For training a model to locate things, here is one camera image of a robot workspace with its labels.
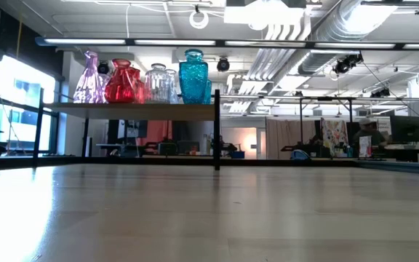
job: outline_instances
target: glass vase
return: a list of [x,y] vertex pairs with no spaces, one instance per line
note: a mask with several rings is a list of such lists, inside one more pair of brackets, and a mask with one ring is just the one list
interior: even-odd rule
[[179,97],[177,96],[177,91],[175,89],[175,70],[167,69],[166,70],[168,80],[167,80],[167,89],[169,90],[169,102],[171,104],[179,103]]
[[131,103],[135,99],[133,78],[129,74],[130,61],[114,59],[116,70],[105,88],[105,99],[109,103]]
[[151,65],[152,69],[146,72],[145,89],[148,93],[145,103],[169,103],[169,90],[166,66],[160,63]]
[[211,80],[208,80],[207,81],[207,88],[204,91],[204,102],[203,102],[203,104],[205,104],[205,105],[211,104],[211,86],[212,86],[212,82],[211,82]]
[[140,70],[133,67],[129,67],[127,69],[127,72],[129,73],[129,76],[132,80],[132,90],[134,91],[134,95],[135,95],[133,103],[138,103],[137,96],[138,96],[138,81],[140,81]]
[[135,99],[135,103],[145,103],[145,83],[140,80],[137,81],[137,99]]
[[87,66],[80,76],[79,83],[73,94],[74,103],[103,103],[101,81],[97,71],[98,54],[91,51],[85,52]]
[[186,62],[179,63],[180,91],[186,104],[202,104],[207,88],[208,64],[203,62],[203,52],[198,49],[185,51]]

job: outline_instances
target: blue vase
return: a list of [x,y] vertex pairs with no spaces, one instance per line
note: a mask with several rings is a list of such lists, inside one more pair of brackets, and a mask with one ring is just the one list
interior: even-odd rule
[[204,91],[204,102],[203,104],[205,105],[210,105],[211,104],[211,80],[207,81],[207,88]]
[[203,62],[203,52],[185,51],[186,62],[179,63],[179,82],[185,104],[202,104],[207,88],[208,64]]

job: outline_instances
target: person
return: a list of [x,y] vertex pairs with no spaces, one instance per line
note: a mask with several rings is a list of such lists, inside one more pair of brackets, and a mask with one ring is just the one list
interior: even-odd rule
[[385,146],[387,141],[384,136],[372,127],[372,122],[370,119],[365,118],[360,120],[360,131],[354,135],[355,145],[360,144],[360,137],[371,136],[371,145],[372,146]]

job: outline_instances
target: red glass vase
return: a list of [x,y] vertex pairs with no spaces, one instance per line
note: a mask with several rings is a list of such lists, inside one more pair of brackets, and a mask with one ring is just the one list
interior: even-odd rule
[[109,103],[132,103],[135,99],[133,75],[130,74],[130,62],[125,59],[113,59],[116,70],[106,85],[105,99]]
[[129,72],[129,76],[132,77],[132,89],[134,90],[135,94],[135,99],[133,103],[140,103],[140,70],[133,67],[129,67],[127,71]]
[[145,83],[138,80],[138,88],[137,88],[137,100],[136,103],[144,104],[145,103]]

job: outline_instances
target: shelf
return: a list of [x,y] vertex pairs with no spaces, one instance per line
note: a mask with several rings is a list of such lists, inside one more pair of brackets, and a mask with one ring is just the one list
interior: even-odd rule
[[50,103],[45,107],[53,111],[83,119],[130,119],[130,120],[174,120],[214,121],[214,105],[171,105],[131,103]]

